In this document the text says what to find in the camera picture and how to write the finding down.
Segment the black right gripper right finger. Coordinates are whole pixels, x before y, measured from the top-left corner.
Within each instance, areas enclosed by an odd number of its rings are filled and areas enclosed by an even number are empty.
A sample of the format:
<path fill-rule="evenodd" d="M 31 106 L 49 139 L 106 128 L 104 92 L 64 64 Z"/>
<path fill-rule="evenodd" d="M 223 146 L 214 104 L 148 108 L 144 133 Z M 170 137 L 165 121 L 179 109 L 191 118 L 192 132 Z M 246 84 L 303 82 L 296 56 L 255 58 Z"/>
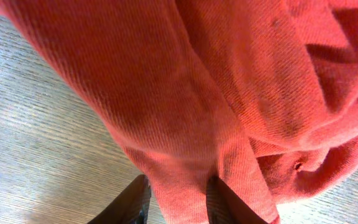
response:
<path fill-rule="evenodd" d="M 206 208 L 210 224 L 267 224 L 217 176 L 208 180 Z"/>

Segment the orange t-shirt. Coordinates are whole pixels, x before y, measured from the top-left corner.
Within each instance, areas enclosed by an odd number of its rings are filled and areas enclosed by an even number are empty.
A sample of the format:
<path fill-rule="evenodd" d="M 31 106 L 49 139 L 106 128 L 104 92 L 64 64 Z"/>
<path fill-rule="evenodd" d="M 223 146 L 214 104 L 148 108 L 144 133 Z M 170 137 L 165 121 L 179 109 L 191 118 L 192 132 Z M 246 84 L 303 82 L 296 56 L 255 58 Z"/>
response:
<path fill-rule="evenodd" d="M 358 1 L 0 1 L 149 178 L 168 223 L 206 184 L 268 223 L 358 168 Z"/>

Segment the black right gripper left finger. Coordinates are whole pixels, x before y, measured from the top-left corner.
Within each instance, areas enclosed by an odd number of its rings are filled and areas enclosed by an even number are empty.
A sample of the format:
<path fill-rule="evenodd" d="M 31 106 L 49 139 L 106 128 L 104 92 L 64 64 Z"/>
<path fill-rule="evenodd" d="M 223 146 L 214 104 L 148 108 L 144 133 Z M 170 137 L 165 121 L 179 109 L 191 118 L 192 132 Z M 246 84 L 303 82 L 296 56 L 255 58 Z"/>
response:
<path fill-rule="evenodd" d="M 138 175 L 88 224 L 147 224 L 152 196 L 146 175 Z"/>

